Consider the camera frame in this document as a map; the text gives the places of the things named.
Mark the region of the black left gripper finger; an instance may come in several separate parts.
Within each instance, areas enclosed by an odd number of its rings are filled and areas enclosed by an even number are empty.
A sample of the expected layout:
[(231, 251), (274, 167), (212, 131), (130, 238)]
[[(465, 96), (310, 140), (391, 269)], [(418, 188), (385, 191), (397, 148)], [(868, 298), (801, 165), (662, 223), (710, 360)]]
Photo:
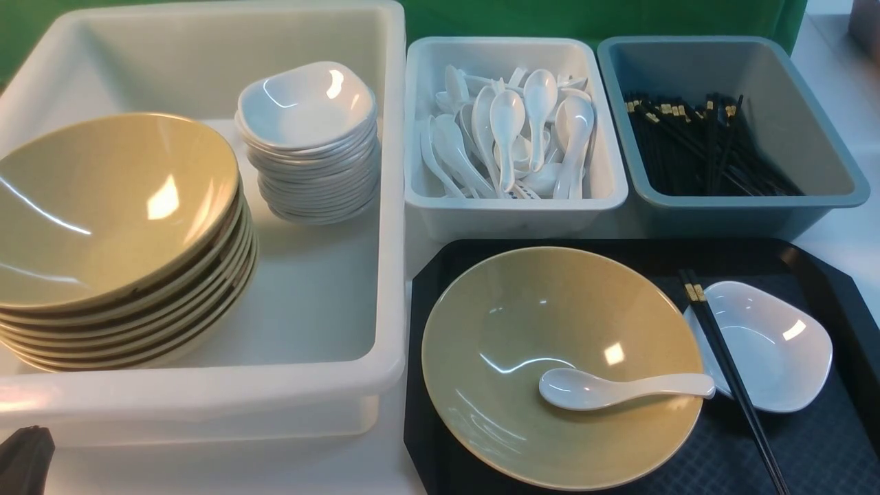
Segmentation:
[(56, 445), (50, 429), (19, 428), (1, 445), (1, 493), (43, 494)]

